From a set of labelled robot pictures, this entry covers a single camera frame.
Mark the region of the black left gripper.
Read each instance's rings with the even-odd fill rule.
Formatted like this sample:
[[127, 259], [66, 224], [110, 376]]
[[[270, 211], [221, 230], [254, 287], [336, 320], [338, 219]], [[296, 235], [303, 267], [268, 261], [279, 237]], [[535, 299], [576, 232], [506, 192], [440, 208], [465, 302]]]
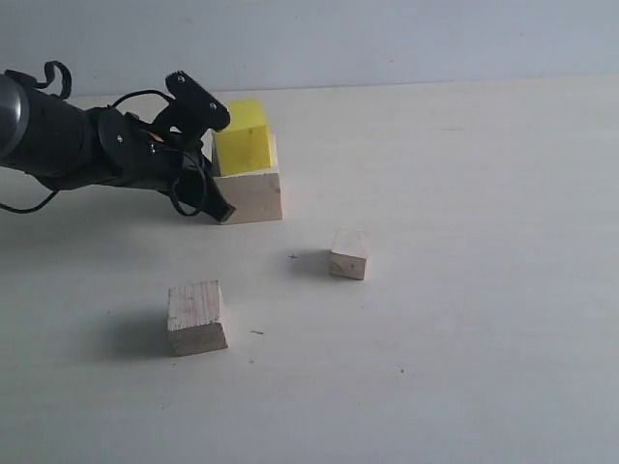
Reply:
[[186, 203], [218, 223], [236, 208], [223, 196], [210, 170], [197, 156], [170, 145], [147, 124], [111, 107], [94, 110], [98, 150], [94, 183], [106, 187], [151, 190]]

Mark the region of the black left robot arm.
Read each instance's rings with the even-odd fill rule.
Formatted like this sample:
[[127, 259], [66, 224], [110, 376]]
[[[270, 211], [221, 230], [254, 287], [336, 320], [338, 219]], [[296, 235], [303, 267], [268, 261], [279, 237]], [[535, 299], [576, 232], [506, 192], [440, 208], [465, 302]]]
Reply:
[[107, 186], [157, 191], [175, 210], [217, 222], [234, 213], [202, 152], [207, 131], [222, 131], [228, 109], [186, 72], [165, 79], [166, 107], [146, 122], [113, 103], [81, 109], [16, 71], [1, 75], [1, 164], [34, 177], [53, 192]]

